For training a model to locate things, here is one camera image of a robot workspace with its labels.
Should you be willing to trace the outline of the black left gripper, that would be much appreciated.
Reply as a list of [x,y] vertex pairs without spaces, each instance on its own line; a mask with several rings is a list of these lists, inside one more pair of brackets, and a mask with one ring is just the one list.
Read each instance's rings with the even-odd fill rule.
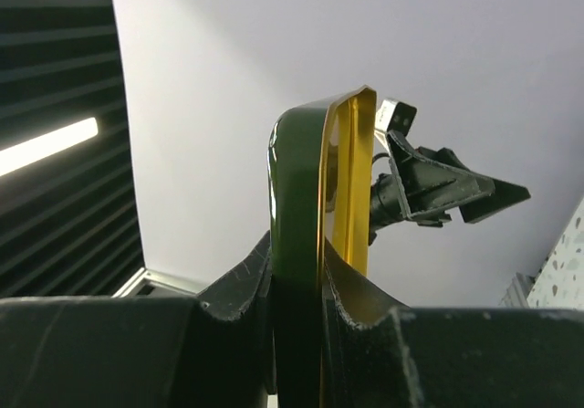
[[380,173],[370,188],[370,243],[389,225],[442,228],[452,221],[448,211],[459,206],[464,222],[476,224],[531,198],[524,186],[456,167],[448,148],[413,148],[398,131],[386,139],[390,150],[374,159],[386,157],[391,171]]

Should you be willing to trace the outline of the gold tin lid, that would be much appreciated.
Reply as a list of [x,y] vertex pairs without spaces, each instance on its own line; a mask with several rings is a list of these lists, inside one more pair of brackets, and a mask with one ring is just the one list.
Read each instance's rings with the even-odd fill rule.
[[368,86],[285,111],[268,147],[278,403],[322,404],[325,249],[366,274],[377,93]]

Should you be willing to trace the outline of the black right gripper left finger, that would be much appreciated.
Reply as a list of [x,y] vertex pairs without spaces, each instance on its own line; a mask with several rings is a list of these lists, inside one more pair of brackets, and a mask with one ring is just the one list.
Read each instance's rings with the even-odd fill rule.
[[195,296],[1,303],[4,407],[264,407],[270,239]]

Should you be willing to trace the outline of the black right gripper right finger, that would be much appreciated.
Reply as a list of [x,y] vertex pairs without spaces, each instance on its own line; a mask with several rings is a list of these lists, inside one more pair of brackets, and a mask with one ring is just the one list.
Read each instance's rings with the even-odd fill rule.
[[327,407],[580,407],[583,315],[409,308],[332,246],[323,268]]

